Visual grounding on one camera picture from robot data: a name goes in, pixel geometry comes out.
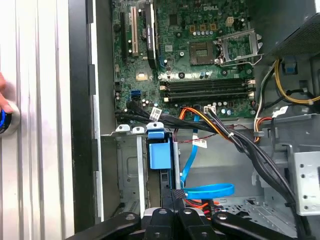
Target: blue sata port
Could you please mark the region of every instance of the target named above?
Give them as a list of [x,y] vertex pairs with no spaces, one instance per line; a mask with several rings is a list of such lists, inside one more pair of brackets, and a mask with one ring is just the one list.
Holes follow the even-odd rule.
[[141,98],[141,90],[132,90],[131,91],[131,99],[132,100],[140,100]]

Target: green circuit board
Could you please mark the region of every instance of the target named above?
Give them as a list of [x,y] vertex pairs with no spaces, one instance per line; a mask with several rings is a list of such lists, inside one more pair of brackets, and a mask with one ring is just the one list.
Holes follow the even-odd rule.
[[[212,61],[219,54],[215,47],[217,37],[250,28],[248,11],[243,0],[158,0],[155,4],[157,46],[157,69],[150,67],[147,55],[145,1],[120,0],[113,9],[114,36],[114,90],[115,109],[125,111],[127,101],[135,100],[147,112],[154,106],[164,113],[179,116],[181,107],[197,106],[203,111],[204,106],[216,105],[217,115],[224,118],[250,118],[254,116],[252,96],[230,97],[228,94],[212,97],[194,97],[192,92],[178,98],[165,99],[160,86],[164,83],[207,84],[205,81],[253,79],[251,65],[221,67]],[[132,24],[136,10],[137,49],[133,54],[134,39]],[[232,26],[227,26],[228,17],[233,18]],[[230,58],[250,53],[250,42],[242,37],[228,42]],[[124,51],[128,51],[124,60]],[[132,92],[140,92],[133,97]]]

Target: cpu socket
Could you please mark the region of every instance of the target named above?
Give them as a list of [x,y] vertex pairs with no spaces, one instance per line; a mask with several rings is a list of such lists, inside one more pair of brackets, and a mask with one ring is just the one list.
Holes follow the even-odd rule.
[[212,41],[191,42],[189,51],[191,65],[215,64],[214,45]]

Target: motherboard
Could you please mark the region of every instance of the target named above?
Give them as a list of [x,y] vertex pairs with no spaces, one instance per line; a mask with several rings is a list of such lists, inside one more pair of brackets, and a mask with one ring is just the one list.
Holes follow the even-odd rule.
[[177,117],[184,106],[254,117],[256,34],[244,0],[119,0],[112,12],[116,111],[136,101]]

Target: finger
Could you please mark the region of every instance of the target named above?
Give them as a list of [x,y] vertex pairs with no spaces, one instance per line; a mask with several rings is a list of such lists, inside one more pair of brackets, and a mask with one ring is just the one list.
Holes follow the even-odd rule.
[[2,73],[0,72],[0,91],[5,89],[5,87],[6,87],[6,80],[2,75]]
[[9,105],[8,101],[5,99],[5,97],[0,93],[0,108],[3,109],[7,114],[12,113],[14,110]]

